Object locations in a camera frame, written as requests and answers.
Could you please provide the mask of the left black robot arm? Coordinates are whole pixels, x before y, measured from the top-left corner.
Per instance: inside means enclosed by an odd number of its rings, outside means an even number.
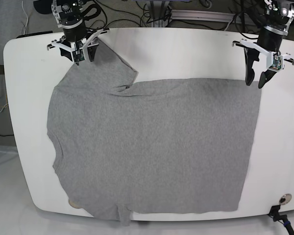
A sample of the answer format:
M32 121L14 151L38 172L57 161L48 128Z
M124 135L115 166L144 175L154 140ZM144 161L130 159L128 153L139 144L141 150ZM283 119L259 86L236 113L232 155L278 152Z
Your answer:
M59 41L53 41L52 47L60 49L61 56L79 64L81 61L92 62L98 47L98 36L108 32L105 24L98 29L88 28L85 23L103 13L97 2L82 9L84 0L54 0L51 4L52 13L58 27L63 29L64 36ZM242 10L260 28L258 37L245 36L232 45L242 47L245 51L245 83L251 85L255 72L253 63L259 61L259 55L266 57L266 71L260 75L258 87L261 89L278 72L285 68L284 63L294 64L290 54L282 54L280 46L288 35L289 27L294 19L294 6L290 0L266 0L264 16L256 16L253 8Z

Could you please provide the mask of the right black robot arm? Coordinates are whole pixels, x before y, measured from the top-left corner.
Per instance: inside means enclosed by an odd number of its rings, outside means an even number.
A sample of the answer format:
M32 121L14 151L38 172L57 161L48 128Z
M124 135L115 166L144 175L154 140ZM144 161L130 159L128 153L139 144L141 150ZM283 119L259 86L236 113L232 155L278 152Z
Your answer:
M123 88L165 81L207 79L249 85L254 71L247 62L244 41L230 41L224 31L200 29L90 29L83 1L38 0L36 9L48 7L64 35L48 49L58 48L73 62L61 80L76 86L87 78Z

